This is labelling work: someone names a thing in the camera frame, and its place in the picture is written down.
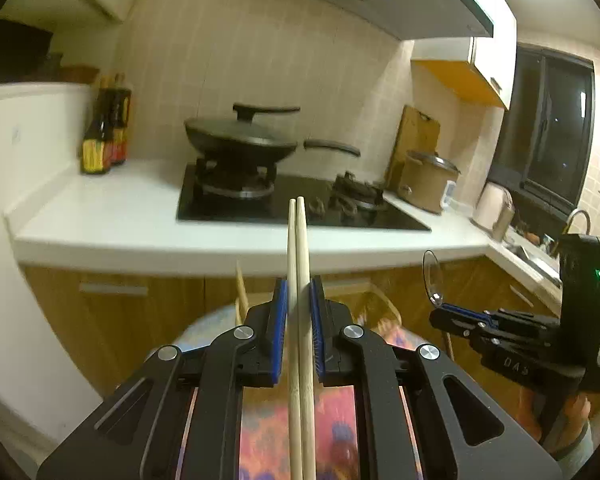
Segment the person right hand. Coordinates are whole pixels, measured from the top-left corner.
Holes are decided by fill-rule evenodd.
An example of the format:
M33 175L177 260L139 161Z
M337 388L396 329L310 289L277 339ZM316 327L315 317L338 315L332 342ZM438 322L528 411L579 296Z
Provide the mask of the person right hand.
M534 406L538 404L536 398L539 395L532 390L522 388L519 395L518 412L516 419L518 424L530 434L530 436L539 441L542 437L542 428L535 417ZM565 419L556 437L552 440L553 448L565 448L573 441L577 440L583 428L588 423L590 416L591 402L585 393L578 393L565 400L560 409L560 416Z

